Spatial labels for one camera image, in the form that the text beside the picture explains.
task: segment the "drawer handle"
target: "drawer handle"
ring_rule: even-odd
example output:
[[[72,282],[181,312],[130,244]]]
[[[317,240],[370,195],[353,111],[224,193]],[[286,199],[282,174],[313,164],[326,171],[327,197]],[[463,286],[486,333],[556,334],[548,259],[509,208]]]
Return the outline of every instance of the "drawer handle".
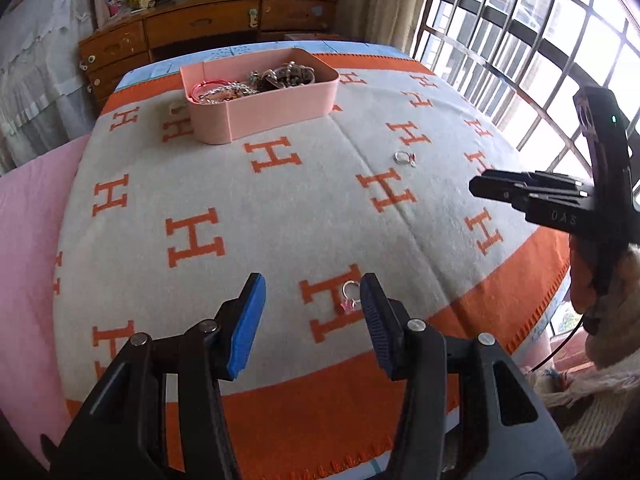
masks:
[[[119,43],[114,43],[112,45],[106,46],[104,48],[104,51],[106,54],[116,54],[117,51],[120,50],[120,44]]]
[[[191,22],[189,25],[191,25],[191,27],[201,27],[202,25],[210,25],[212,22],[213,20],[211,18],[200,18],[195,22]]]
[[[258,9],[249,10],[249,27],[258,27]]]

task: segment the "window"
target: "window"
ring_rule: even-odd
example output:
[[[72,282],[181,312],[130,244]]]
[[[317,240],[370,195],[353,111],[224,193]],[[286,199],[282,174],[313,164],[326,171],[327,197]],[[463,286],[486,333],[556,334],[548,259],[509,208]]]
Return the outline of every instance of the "window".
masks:
[[[488,115],[528,168],[589,177],[591,160],[573,103],[573,95],[585,85],[598,84],[614,92],[630,123],[630,150],[635,148],[640,155],[636,131],[640,92],[635,85],[640,79],[640,34],[620,0],[431,0],[427,4],[414,58]],[[452,38],[456,46],[438,34]],[[502,77],[471,60],[465,49],[484,58]],[[521,98],[513,84],[542,112]],[[632,155],[631,163],[640,205],[640,156],[636,160]],[[564,329],[567,323],[558,325]]]

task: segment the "pink box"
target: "pink box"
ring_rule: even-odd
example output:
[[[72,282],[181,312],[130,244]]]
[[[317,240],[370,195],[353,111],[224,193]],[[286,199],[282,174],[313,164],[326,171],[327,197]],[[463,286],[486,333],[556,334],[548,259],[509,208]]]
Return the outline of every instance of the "pink box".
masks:
[[[313,68],[316,82],[212,105],[195,103],[189,98],[191,89],[203,81],[245,81],[254,70],[262,73],[289,61]],[[181,67],[180,76],[194,134],[206,144],[227,144],[257,132],[327,115],[334,107],[339,78],[333,68],[301,48],[203,61]]]

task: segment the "blue gripper pad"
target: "blue gripper pad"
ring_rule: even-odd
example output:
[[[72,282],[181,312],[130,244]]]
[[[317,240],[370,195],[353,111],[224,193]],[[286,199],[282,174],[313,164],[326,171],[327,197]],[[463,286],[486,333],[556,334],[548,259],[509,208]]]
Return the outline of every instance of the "blue gripper pad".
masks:
[[[216,314],[222,334],[228,379],[234,380],[246,366],[267,298],[264,277],[252,272],[236,300],[225,301]]]
[[[375,274],[360,280],[360,302],[378,365],[392,381],[404,378],[404,327],[410,317],[400,301],[390,300]]]

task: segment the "pink bedsheet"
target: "pink bedsheet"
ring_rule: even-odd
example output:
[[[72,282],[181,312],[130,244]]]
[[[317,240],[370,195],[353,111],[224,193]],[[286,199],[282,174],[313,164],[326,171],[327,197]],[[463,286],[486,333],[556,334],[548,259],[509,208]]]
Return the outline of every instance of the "pink bedsheet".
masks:
[[[0,410],[44,464],[40,434],[69,424],[53,336],[58,234],[89,136],[0,178]]]

